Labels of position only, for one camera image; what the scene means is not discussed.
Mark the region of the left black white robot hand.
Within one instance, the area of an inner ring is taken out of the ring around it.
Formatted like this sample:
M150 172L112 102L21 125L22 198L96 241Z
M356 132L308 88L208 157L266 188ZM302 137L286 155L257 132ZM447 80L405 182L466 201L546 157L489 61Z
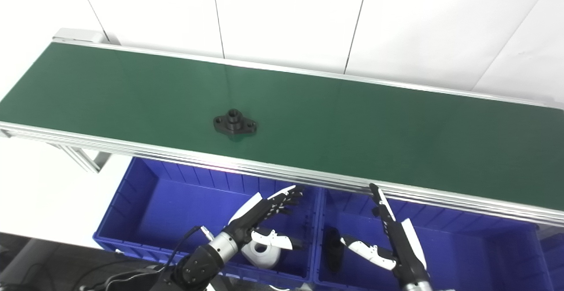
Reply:
M239 251L251 242L285 250L300 250L304 246L302 240L264 228L261 223L278 214L290 214L292 211L287 207L298 205L303 195L304 187L294 184L268 198L263 198L258 192L234 213L222 232L229 235Z

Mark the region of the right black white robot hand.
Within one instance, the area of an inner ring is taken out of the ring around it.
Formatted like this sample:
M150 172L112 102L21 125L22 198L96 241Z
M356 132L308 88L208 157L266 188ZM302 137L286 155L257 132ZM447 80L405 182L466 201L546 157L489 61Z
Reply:
M382 189L374 183L369 184L369 188L375 203L372 213L381 219L392 249L369 245L351 235L343 235L340 242L373 265L391 271L401 290L433 290L425 254L411 219L397 221Z

